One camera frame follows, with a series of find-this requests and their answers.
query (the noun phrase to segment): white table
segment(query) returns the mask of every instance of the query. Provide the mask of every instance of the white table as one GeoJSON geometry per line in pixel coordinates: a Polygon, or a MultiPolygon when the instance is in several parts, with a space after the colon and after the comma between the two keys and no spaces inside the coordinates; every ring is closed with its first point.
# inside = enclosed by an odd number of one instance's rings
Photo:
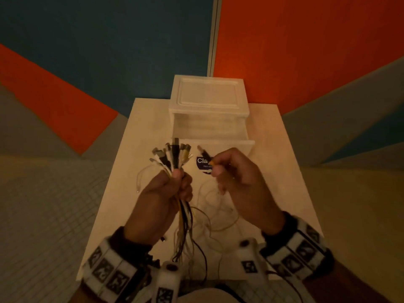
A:
{"type": "MultiPolygon", "coordinates": [[[[88,239],[82,264],[105,236],[111,235],[128,219],[139,195],[136,191],[138,172],[149,164],[151,150],[154,147],[163,147],[166,142],[170,141],[168,106],[169,100],[145,98],[135,100],[88,239]]],[[[305,219],[321,232],[278,107],[268,104],[249,104],[249,108],[250,117],[247,119],[247,130],[250,139],[256,142],[249,155],[250,159],[260,167],[280,208],[305,219]]],[[[191,153],[197,154],[197,149],[192,149],[191,153]]],[[[203,188],[213,186],[214,179],[196,168],[194,160],[187,163],[184,170],[194,178],[192,184],[194,199],[191,205],[195,205],[200,186],[202,184],[203,188]]],[[[142,175],[141,188],[144,188],[157,172],[155,167],[146,169],[142,175]]],[[[204,206],[204,200],[204,198],[199,200],[199,207],[204,206]]],[[[171,258],[173,234],[177,227],[178,215],[167,232],[167,240],[157,243],[151,250],[150,254],[154,256],[154,259],[160,259],[163,263],[171,258]]],[[[237,227],[215,233],[213,237],[218,239],[227,250],[233,247],[241,237],[255,237],[258,242],[263,241],[260,230],[243,219],[239,220],[237,227]]],[[[196,240],[208,258],[208,279],[216,279],[221,255],[209,248],[206,241],[210,243],[210,246],[212,246],[212,241],[206,239],[206,236],[196,240]]],[[[195,255],[197,261],[203,264],[199,252],[195,252],[195,255]]],[[[195,266],[194,277],[201,278],[202,276],[202,266],[195,266]]],[[[81,270],[77,275],[77,279],[80,278],[81,270]]],[[[245,279],[241,265],[233,253],[223,255],[220,262],[220,279],[245,279]]]]}

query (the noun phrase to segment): sticker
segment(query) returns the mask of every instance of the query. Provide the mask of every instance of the sticker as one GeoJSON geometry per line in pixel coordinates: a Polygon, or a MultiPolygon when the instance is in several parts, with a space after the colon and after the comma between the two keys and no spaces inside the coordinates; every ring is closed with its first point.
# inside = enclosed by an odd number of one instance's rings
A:
{"type": "Polygon", "coordinates": [[[212,165],[210,165],[209,162],[203,157],[199,156],[196,158],[196,166],[203,173],[210,174],[212,172],[212,165]]]}

